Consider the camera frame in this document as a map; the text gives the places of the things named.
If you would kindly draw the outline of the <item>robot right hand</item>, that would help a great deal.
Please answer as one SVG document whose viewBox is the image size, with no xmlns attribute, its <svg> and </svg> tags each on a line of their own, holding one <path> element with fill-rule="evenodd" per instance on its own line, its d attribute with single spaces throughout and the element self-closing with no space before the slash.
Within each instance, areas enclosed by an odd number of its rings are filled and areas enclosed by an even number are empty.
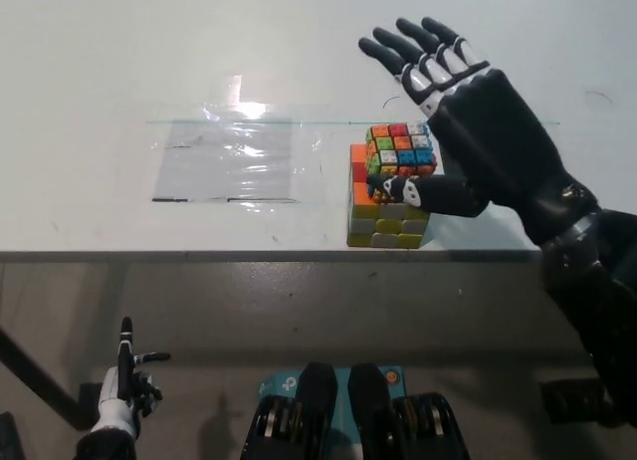
<svg viewBox="0 0 637 460">
<path fill-rule="evenodd" d="M 370 174 L 367 183 L 392 200 L 430 212 L 475 217 L 488 203 L 513 209 L 539 247 L 581 239 L 594 228 L 595 196 L 565 169 L 552 139 L 505 73 L 469 41 L 425 17 L 404 18 L 358 42 L 426 116 L 439 144 L 460 165 L 453 201 L 433 197 L 427 180 Z"/>
</svg>

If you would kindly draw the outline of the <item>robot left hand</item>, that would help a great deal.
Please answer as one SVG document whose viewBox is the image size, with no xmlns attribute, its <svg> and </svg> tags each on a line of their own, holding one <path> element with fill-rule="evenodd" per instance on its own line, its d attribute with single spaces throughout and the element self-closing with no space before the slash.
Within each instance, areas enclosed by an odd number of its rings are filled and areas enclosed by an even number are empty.
<svg viewBox="0 0 637 460">
<path fill-rule="evenodd" d="M 124 317 L 119 332 L 117 362 L 107 371 L 102 384 L 98 402 L 99 420 L 92 432 L 116 429 L 135 441 L 140 433 L 139 416 L 150 415 L 163 399 L 152 375 L 136 369 L 146 363 L 170 359 L 168 352 L 135 354 L 132 319 Z"/>
</svg>

